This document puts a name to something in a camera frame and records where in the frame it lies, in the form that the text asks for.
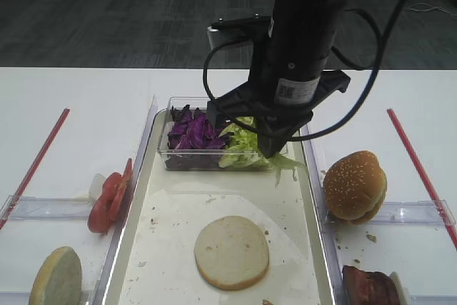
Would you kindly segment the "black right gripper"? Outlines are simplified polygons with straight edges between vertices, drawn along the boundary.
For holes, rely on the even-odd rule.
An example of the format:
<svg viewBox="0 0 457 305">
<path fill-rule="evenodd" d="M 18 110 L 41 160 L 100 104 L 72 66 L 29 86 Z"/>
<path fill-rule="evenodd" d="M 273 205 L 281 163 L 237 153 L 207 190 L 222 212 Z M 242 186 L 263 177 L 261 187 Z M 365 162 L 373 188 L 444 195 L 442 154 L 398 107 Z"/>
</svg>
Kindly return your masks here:
<svg viewBox="0 0 457 305">
<path fill-rule="evenodd" d="M 313 117 L 313 110 L 336 91 L 345 92 L 350 77 L 341 70 L 324 69 L 328 50 L 306 47 L 310 36 L 300 38 L 295 24 L 282 26 L 271 17 L 266 35 L 253 45 L 248 79 L 207 102 L 206 118 L 214 130 L 232 119 L 252 116 L 258 149 L 266 158 L 275 156 L 287 141 Z M 212 52 L 239 46 L 246 39 L 227 42 Z"/>
</svg>

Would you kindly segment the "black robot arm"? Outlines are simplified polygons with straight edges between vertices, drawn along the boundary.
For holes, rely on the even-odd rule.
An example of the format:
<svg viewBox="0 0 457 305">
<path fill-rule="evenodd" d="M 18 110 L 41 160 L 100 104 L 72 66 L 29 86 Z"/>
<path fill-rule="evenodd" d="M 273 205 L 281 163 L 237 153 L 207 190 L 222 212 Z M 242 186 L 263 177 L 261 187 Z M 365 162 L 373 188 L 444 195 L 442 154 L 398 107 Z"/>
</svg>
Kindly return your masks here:
<svg viewBox="0 0 457 305">
<path fill-rule="evenodd" d="M 209 121 L 251 116 L 260 152 L 267 158 L 280 152 L 315 107 L 348 88 L 349 76 L 326 69 L 346 1 L 275 0 L 270 17 L 215 24 L 229 35 L 211 40 L 212 52 L 252 42 L 253 54 L 248 80 L 209 99 Z"/>
</svg>

